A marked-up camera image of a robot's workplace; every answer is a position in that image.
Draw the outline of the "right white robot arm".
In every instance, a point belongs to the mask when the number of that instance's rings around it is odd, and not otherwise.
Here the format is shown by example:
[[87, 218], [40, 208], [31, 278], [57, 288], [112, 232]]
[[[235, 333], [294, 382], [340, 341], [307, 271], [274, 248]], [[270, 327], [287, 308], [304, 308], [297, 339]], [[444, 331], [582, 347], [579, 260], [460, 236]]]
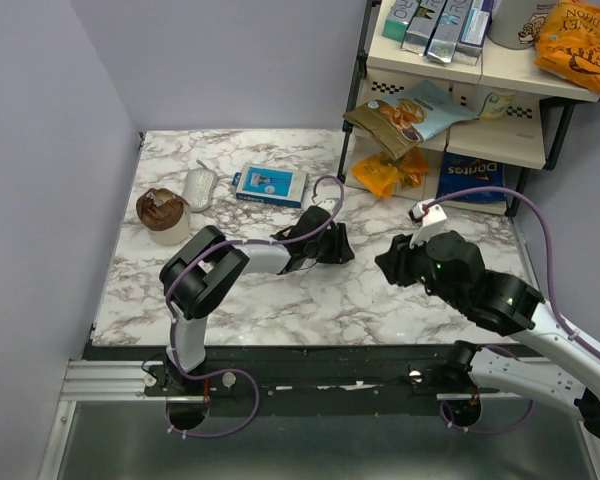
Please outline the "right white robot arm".
[[487, 269], [479, 247], [455, 231], [419, 246], [410, 241], [397, 235], [375, 258], [389, 284], [420, 284], [478, 327], [509, 337], [551, 362], [533, 365], [457, 341], [440, 367], [442, 384], [454, 392], [473, 385], [549, 405], [600, 439], [600, 360], [559, 324], [543, 295], [511, 274]]

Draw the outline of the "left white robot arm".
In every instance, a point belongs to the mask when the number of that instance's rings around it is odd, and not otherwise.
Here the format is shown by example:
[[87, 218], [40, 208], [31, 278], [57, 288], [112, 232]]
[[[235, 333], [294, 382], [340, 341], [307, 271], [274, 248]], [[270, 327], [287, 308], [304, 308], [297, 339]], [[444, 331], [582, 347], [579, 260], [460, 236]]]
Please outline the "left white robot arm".
[[172, 313], [167, 356], [173, 364], [167, 382], [181, 395], [194, 393], [202, 380], [205, 336], [210, 314], [239, 277], [284, 275], [307, 262], [343, 265], [355, 254], [346, 225], [335, 221], [339, 204], [323, 201], [306, 209], [297, 222], [265, 239], [229, 240], [215, 226], [198, 232], [159, 274]]

